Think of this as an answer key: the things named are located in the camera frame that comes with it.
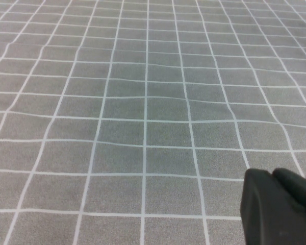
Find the gray fabric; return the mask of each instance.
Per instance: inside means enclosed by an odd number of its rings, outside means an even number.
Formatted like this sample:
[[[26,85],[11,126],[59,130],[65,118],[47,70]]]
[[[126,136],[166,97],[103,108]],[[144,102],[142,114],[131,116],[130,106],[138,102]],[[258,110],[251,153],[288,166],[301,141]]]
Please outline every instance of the gray fabric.
[[[243,245],[248,167],[306,177],[306,0],[0,0],[0,244]]]

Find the grid pattern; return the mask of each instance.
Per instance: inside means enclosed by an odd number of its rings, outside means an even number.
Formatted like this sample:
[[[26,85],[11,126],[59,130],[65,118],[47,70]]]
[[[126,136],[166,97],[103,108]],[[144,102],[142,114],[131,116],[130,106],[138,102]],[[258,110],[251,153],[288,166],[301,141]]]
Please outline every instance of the grid pattern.
[[[244,172],[306,177],[306,0],[0,0],[0,244],[244,244]]]

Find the fabric surface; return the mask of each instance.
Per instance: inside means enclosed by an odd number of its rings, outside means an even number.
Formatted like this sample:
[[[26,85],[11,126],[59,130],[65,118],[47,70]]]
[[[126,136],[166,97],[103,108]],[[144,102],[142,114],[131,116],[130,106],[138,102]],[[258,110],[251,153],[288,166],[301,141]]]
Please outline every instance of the fabric surface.
[[[243,245],[249,167],[306,177],[306,0],[0,0],[0,244]]]

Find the white grid line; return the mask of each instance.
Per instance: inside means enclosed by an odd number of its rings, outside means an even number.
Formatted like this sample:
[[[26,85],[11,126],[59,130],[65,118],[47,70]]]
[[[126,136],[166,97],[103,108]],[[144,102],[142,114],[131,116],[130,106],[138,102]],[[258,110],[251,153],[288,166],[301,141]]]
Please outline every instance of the white grid line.
[[[239,40],[239,38],[238,38],[238,36],[237,36],[237,34],[236,34],[236,32],[235,32],[234,27],[232,26],[232,23],[231,23],[231,28],[233,29],[233,31],[234,31],[234,33],[235,33],[235,36],[236,36],[236,39],[237,39],[239,45],[241,46],[241,42],[240,42],[240,40]],[[242,46],[241,46],[241,49],[242,49],[244,55],[246,56],[246,52],[245,52],[245,50],[244,50],[244,48],[243,48]],[[299,173],[304,177],[304,173],[302,172],[302,169],[301,169],[301,167],[300,167],[300,165],[299,165],[299,163],[298,163],[298,161],[297,161],[297,158],[296,158],[296,156],[295,156],[295,153],[293,152],[293,148],[292,148],[292,145],[291,145],[291,141],[290,141],[290,138],[289,138],[289,134],[288,134],[288,132],[287,132],[287,129],[286,129],[286,128],[284,127],[284,125],[281,124],[281,123],[279,122],[279,120],[276,118],[276,116],[275,116],[275,114],[274,114],[274,112],[273,112],[272,107],[269,105],[269,101],[268,101],[268,99],[267,99],[267,97],[266,97],[266,95],[265,95],[265,93],[264,93],[264,90],[263,90],[262,87],[261,87],[261,84],[260,84],[260,81],[259,81],[259,79],[258,79],[258,77],[257,77],[257,74],[256,74],[255,69],[253,68],[252,64],[250,63],[250,61],[249,61],[249,59],[248,59],[247,57],[246,57],[246,60],[247,60],[247,62],[248,62],[248,64],[249,64],[249,66],[252,68],[252,71],[253,71],[253,73],[254,73],[255,80],[256,80],[258,86],[260,87],[260,91],[261,91],[261,93],[262,93],[262,95],[263,95],[263,98],[264,98],[266,104],[268,105],[268,108],[269,108],[269,110],[270,110],[270,113],[272,114],[274,120],[275,120],[277,123],[280,124],[280,126],[281,126],[281,128],[282,128],[282,130],[283,130],[283,132],[284,132],[284,134],[285,134],[285,136],[286,136],[286,140],[287,140],[287,143],[288,143],[288,147],[289,147],[289,149],[290,149],[290,151],[291,151],[291,156],[292,156],[292,158],[293,158],[293,160],[294,160],[294,162],[295,162],[295,164],[296,164],[296,166],[297,166],[297,168],[298,168],[298,171],[299,171]]]
[[[116,34],[115,34],[115,40],[114,40],[114,44],[113,44],[113,49],[112,49],[112,53],[111,53],[111,57],[110,57],[109,71],[108,71],[108,75],[107,75],[107,81],[106,81],[106,84],[105,84],[104,96],[103,96],[101,111],[100,111],[99,120],[98,120],[98,124],[97,124],[97,128],[96,128],[94,143],[93,143],[93,146],[92,146],[90,164],[89,164],[89,167],[88,167],[88,176],[86,177],[86,182],[85,182],[85,187],[84,187],[84,192],[83,192],[83,197],[82,197],[82,203],[81,203],[81,207],[80,207],[80,213],[78,215],[77,224],[76,224],[76,228],[75,228],[73,245],[77,245],[78,235],[79,235],[80,228],[81,228],[82,214],[84,212],[84,207],[85,207],[86,197],[87,197],[87,191],[88,191],[89,184],[90,184],[90,178],[91,178],[90,174],[92,173],[92,168],[93,168],[94,155],[95,155],[95,149],[96,149],[96,141],[98,140],[98,137],[99,137],[101,122],[102,122],[102,118],[103,118],[103,112],[104,112],[104,107],[105,107],[105,102],[106,102],[107,91],[108,91],[108,84],[109,84],[110,74],[111,74],[112,65],[113,65],[112,60],[113,60],[113,57],[114,57],[114,51],[115,51],[115,47],[116,47],[116,44],[117,44],[117,37],[118,37],[118,33],[119,33],[119,26],[120,26],[120,20],[121,20],[120,18],[121,18],[121,14],[122,14],[123,4],[124,4],[124,0],[122,0],[122,3],[121,3],[118,26],[117,26],[117,31],[116,31]]]
[[[195,165],[195,170],[196,170],[196,175],[197,175],[197,184],[198,184],[198,190],[199,190],[199,196],[200,196],[200,205],[201,205],[201,213],[203,217],[203,230],[204,230],[204,236],[205,236],[205,243],[206,245],[210,245],[210,238],[209,238],[209,231],[208,231],[208,223],[206,220],[206,207],[205,207],[205,201],[204,201],[204,192],[203,192],[203,187],[202,187],[202,182],[200,179],[200,173],[199,173],[199,167],[197,163],[197,155],[196,155],[196,150],[195,150],[195,141],[194,141],[194,134],[193,134],[193,126],[191,122],[191,111],[190,111],[190,105],[187,97],[187,90],[186,90],[186,80],[185,80],[185,74],[184,74],[184,68],[183,68],[183,56],[181,52],[181,46],[179,43],[179,34],[178,34],[178,24],[177,24],[177,16],[175,13],[175,8],[174,8],[174,1],[172,1],[172,8],[173,8],[173,13],[174,13],[174,22],[175,22],[175,31],[176,31],[176,36],[177,36],[177,44],[178,44],[178,51],[179,51],[179,57],[180,57],[180,64],[181,64],[181,72],[182,72],[182,78],[183,78],[183,86],[184,86],[184,95],[186,99],[186,104],[187,104],[187,113],[188,113],[188,125],[189,125],[189,131],[190,131],[190,139],[191,139],[191,145],[193,147],[193,159],[194,159],[194,165]]]
[[[145,92],[144,92],[144,125],[143,125],[143,176],[142,176],[142,205],[140,245],[145,244],[145,201],[146,201],[146,142],[147,142],[147,78],[148,78],[148,34],[149,34],[149,0],[147,0],[146,20],[146,54],[145,54]]]
[[[52,39],[52,37],[53,37],[55,31],[57,30],[57,28],[58,28],[58,26],[59,26],[60,21],[61,21],[62,18],[63,18],[63,16],[64,16],[64,15],[62,14],[61,17],[60,17],[60,19],[59,19],[59,21],[58,21],[58,24],[56,25],[55,29],[53,30],[53,32],[52,32],[51,36],[49,37],[49,39],[47,40],[47,43],[46,43],[46,44],[48,44],[48,43],[51,41],[51,39]],[[35,64],[33,65],[33,67],[32,67],[32,69],[31,69],[29,75],[27,76],[26,80],[24,81],[23,86],[21,87],[21,89],[20,89],[20,91],[19,91],[19,94],[17,95],[16,99],[15,99],[14,102],[11,104],[11,106],[7,109],[7,111],[9,111],[9,110],[15,105],[15,103],[17,102],[20,93],[21,93],[21,92],[23,91],[23,89],[25,88],[25,86],[26,86],[26,84],[27,84],[29,78],[31,77],[31,74],[33,73],[33,71],[34,71],[34,69],[35,69],[37,63],[39,62],[39,59],[40,59],[40,57],[42,56],[42,52],[43,52],[45,46],[46,46],[46,45],[44,45],[44,46],[41,48],[41,51],[40,51],[38,60],[37,60],[37,61],[35,62]],[[59,109],[59,106],[60,106],[60,104],[58,104],[58,106],[57,106],[57,108],[56,108],[55,115],[56,115],[57,112],[58,112],[57,109]],[[3,127],[4,121],[5,121],[5,119],[6,119],[5,116],[4,116],[4,118],[2,119],[2,123],[0,124],[0,131],[1,131],[2,127]],[[46,139],[46,138],[47,138],[48,131],[49,131],[49,129],[50,129],[50,127],[51,127],[53,121],[54,121],[54,118],[52,118],[52,120],[50,121],[49,125],[47,126],[46,131],[45,131],[44,136],[43,136],[43,139]],[[23,188],[23,190],[22,190],[22,193],[21,193],[21,195],[20,195],[20,198],[19,198],[19,201],[18,201],[18,205],[17,205],[17,211],[15,212],[14,217],[13,217],[13,219],[12,219],[12,221],[11,221],[11,224],[10,224],[10,227],[9,227],[9,230],[8,230],[8,233],[7,233],[7,236],[6,236],[5,241],[4,241],[4,245],[8,245],[8,242],[9,242],[9,240],[10,240],[10,237],[11,237],[11,234],[12,234],[12,232],[13,232],[14,226],[15,226],[16,221],[17,221],[17,219],[18,219],[18,215],[19,215],[19,212],[18,212],[18,211],[21,209],[21,206],[22,206],[23,199],[24,199],[24,197],[25,197],[26,191],[27,191],[27,189],[28,189],[28,187],[29,187],[29,185],[30,185],[30,182],[31,182],[32,177],[33,177],[33,175],[34,175],[34,171],[36,170],[37,165],[39,164],[41,155],[42,155],[42,153],[43,153],[44,144],[45,144],[45,141],[41,144],[41,148],[40,148],[39,154],[38,154],[38,156],[37,156],[36,162],[34,163],[34,166],[33,166],[33,168],[32,168],[32,172],[29,174],[29,177],[28,177],[28,179],[27,179],[27,181],[26,181],[26,183],[25,183],[25,186],[24,186],[24,188]]]
[[[119,146],[129,146],[142,148],[143,145],[139,144],[122,144],[122,143],[112,143],[106,141],[94,141],[86,139],[0,139],[0,142],[13,142],[13,143],[34,143],[34,142],[84,142],[84,143],[99,143],[99,144],[110,144],[110,145],[119,145]],[[191,147],[191,146],[172,146],[172,145],[147,145],[147,148],[156,148],[156,149],[196,149],[196,150],[213,150],[213,151],[235,151],[241,152],[240,148],[213,148],[213,147]],[[268,149],[244,149],[246,152],[270,152],[270,153],[306,153],[306,149],[298,150],[268,150]]]

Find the black plastic object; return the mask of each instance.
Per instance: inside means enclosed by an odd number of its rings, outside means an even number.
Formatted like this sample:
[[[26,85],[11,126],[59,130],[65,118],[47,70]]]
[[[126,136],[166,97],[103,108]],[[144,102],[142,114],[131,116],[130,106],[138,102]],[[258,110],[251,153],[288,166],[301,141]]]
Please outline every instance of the black plastic object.
[[[306,245],[306,179],[247,170],[240,213],[247,245]]]

